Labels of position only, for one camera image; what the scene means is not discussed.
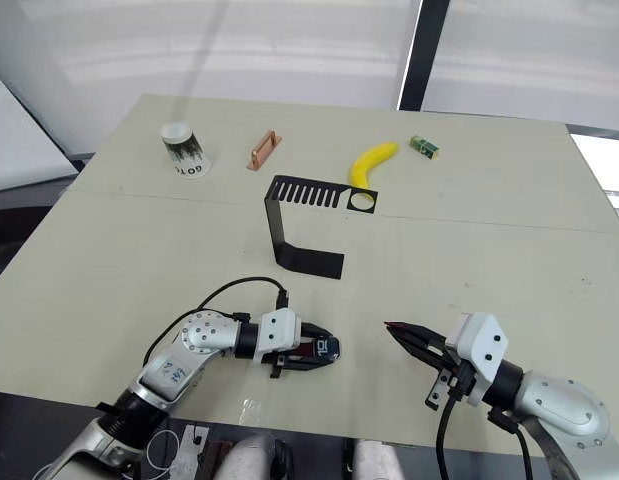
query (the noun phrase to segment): black plastic clip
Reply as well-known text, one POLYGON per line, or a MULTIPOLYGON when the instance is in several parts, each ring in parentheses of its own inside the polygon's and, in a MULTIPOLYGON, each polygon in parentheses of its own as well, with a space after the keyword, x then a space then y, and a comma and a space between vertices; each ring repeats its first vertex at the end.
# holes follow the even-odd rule
POLYGON ((350 191, 347 201, 348 210, 363 213, 374 212, 378 192, 373 190, 286 175, 276 175, 273 177, 265 196, 265 209, 267 210, 273 252, 278 265, 293 272, 340 279, 342 276, 342 264, 345 258, 344 254, 298 248, 285 241, 280 202, 337 208, 340 195, 347 190, 350 191), (373 205, 368 209, 356 207, 352 203, 351 198, 357 193, 364 193, 371 197, 373 205))

